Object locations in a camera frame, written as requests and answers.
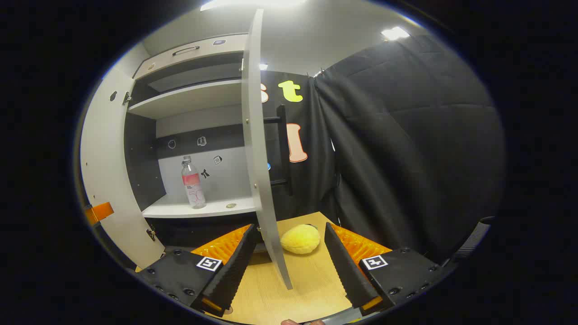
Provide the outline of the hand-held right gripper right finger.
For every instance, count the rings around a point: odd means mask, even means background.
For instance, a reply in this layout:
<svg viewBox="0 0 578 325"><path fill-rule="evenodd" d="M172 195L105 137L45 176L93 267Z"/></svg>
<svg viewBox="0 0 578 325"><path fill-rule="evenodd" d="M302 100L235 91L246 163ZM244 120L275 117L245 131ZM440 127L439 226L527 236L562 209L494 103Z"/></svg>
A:
<svg viewBox="0 0 578 325"><path fill-rule="evenodd" d="M425 294L453 270L414 249L388 249L332 223L324 243L352 307L362 313L380 312Z"/></svg>

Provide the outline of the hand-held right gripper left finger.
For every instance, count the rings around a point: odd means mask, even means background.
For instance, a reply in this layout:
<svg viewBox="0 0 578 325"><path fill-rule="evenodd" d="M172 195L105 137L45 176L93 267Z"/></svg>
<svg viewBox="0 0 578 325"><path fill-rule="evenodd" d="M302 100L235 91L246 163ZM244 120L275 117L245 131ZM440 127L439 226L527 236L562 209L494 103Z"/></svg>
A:
<svg viewBox="0 0 578 325"><path fill-rule="evenodd" d="M194 249L173 249L136 276L188 308L222 317L237 294L259 241L248 224Z"/></svg>

